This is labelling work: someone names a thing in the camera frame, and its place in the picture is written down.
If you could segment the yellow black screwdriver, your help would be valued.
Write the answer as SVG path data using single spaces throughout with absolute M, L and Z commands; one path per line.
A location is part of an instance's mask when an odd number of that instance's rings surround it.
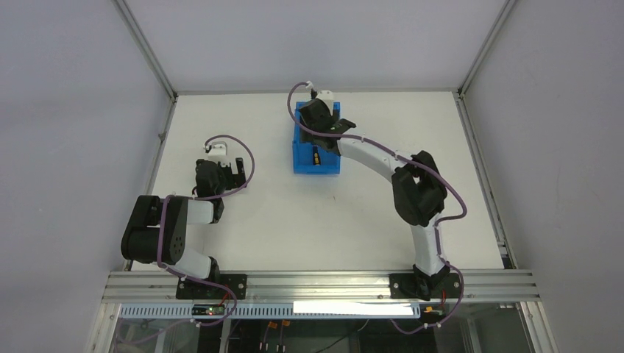
M 313 147 L 313 165 L 315 166 L 321 165 L 321 158 L 320 158 L 319 149 L 317 146 Z

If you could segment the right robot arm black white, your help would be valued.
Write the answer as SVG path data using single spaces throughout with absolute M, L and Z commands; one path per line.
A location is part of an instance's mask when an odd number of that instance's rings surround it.
M 356 125 L 315 98 L 297 108 L 297 120 L 305 128 L 306 142 L 340 157 L 354 160 L 381 175 L 391 184 L 394 209 L 409 224 L 414 242 L 415 261 L 410 279 L 401 279 L 398 287 L 407 298 L 430 300 L 446 279 L 450 268 L 441 258 L 442 246 L 435 224 L 444 210 L 447 190 L 436 178 L 433 157 L 426 151 L 403 162 L 363 138 L 346 138 L 345 132 Z

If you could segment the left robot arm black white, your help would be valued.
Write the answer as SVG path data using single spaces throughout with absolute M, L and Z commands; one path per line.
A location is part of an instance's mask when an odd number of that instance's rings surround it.
M 196 161 L 194 188 L 197 199 L 155 195 L 137 198 L 121 240 L 124 259 L 162 265 L 183 277 L 220 283 L 219 264 L 186 245 L 189 225 L 216 224 L 224 212 L 223 195 L 245 185 L 244 159 L 231 163 Z

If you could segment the blue plastic bin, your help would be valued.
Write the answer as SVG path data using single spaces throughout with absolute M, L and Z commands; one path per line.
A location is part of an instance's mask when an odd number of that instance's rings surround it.
M 305 101 L 298 101 L 296 103 L 296 109 L 294 111 L 295 119 L 299 122 L 298 109 L 305 103 Z M 338 111 L 341 115 L 341 103 L 339 101 L 334 102 L 334 111 Z M 292 140 L 292 160 L 293 170 L 295 174 L 308 174 L 308 175 L 338 175 L 341 171 L 341 157 L 324 151 L 319 148 L 319 154 L 321 158 L 321 165 L 313 165 L 313 145 L 312 143 L 301 143 L 299 141 L 299 125 L 294 126 L 294 135 Z

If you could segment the small circuit board with LEDs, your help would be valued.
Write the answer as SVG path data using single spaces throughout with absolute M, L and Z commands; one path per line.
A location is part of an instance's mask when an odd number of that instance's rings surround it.
M 226 307 L 223 304 L 197 304 L 192 307 L 192 316 L 223 316 Z

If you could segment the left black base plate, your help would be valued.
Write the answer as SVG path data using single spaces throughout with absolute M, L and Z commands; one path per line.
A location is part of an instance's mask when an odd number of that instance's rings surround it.
M 221 274 L 219 284 L 229 288 L 238 300 L 246 298 L 248 276 L 242 273 Z M 197 281 L 178 281 L 175 298 L 179 300 L 217 300 L 222 299 L 228 292 L 224 289 L 205 285 Z

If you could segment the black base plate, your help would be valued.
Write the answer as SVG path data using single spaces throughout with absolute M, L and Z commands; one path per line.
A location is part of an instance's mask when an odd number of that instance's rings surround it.
M 392 299 L 457 299 L 462 289 L 459 275 L 447 273 L 426 276 L 415 273 L 394 273 L 389 275 L 389 289 Z
M 238 300 L 246 298 L 248 276 L 242 273 L 221 274 L 219 284 L 229 288 Z M 178 281 L 175 298 L 179 300 L 217 300 L 222 299 L 228 292 L 224 289 L 205 285 L 197 281 Z

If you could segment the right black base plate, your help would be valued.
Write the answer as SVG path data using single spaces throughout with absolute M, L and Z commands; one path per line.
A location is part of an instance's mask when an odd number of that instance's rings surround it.
M 392 299 L 457 299 L 462 289 L 459 275 L 447 273 L 426 276 L 415 273 L 394 273 L 389 275 L 389 289 Z

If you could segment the aluminium frame rail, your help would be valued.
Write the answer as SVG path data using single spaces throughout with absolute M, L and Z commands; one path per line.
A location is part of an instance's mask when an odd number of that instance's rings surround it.
M 225 271 L 223 274 L 242 273 Z M 288 304 L 296 301 L 416 302 L 392 299 L 389 275 L 411 271 L 249 271 L 242 304 Z M 464 270 L 459 294 L 464 302 L 537 302 L 540 295 L 529 270 Z M 159 271 L 113 272 L 104 289 L 104 303 L 173 303 L 217 300 L 175 298 L 179 279 Z M 431 299 L 432 302 L 456 299 Z

